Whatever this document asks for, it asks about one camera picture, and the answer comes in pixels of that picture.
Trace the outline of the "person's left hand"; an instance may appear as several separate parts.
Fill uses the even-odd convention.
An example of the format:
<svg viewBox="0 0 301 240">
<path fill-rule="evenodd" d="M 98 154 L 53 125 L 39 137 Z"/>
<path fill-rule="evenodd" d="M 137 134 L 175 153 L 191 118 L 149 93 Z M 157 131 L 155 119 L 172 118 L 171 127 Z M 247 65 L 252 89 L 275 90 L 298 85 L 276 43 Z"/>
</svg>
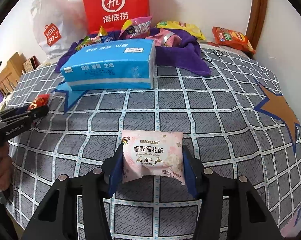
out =
<svg viewBox="0 0 301 240">
<path fill-rule="evenodd" d="M 9 189 L 12 181 L 12 158 L 9 156 L 9 144 L 0 147 L 0 192 Z"/>
</svg>

